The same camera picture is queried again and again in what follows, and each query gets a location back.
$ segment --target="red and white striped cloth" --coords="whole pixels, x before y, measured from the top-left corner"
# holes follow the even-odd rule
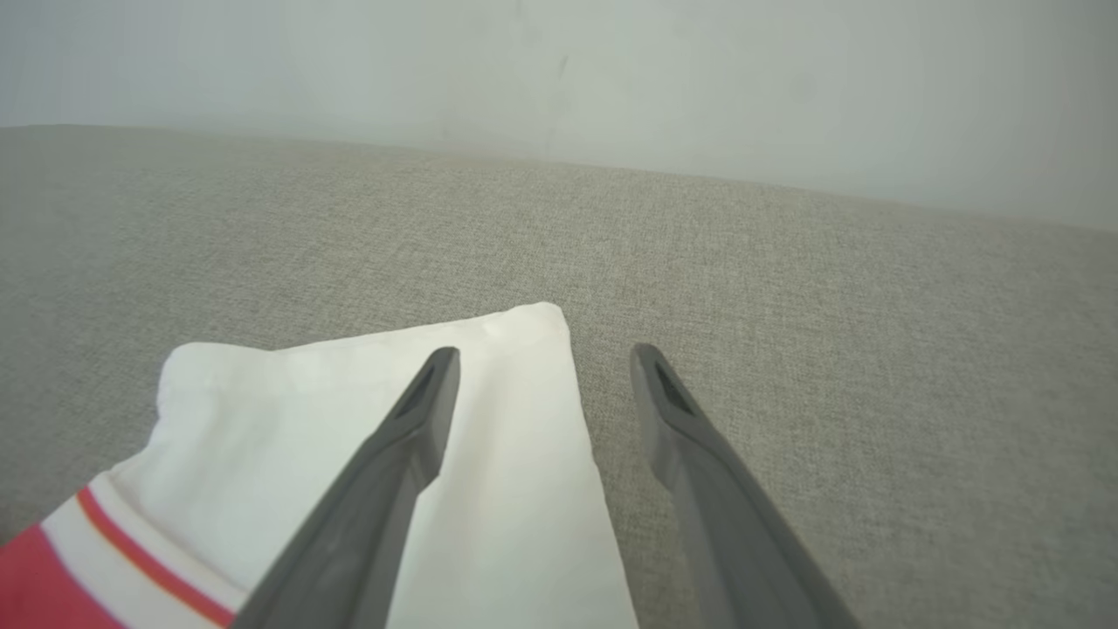
[[[635,629],[549,303],[262,352],[176,350],[136,456],[0,549],[0,627],[228,626],[427,356],[462,353],[388,627]]]

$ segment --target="gray textured fabric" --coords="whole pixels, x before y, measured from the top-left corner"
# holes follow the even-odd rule
[[[177,345],[553,301],[642,626],[699,620],[657,344],[869,628],[1118,621],[1118,234],[373,146],[0,130],[0,536],[144,444]]]

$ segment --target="wall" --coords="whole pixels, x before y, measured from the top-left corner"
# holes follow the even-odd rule
[[[1114,0],[4,0],[0,125],[268,133],[1118,229]]]

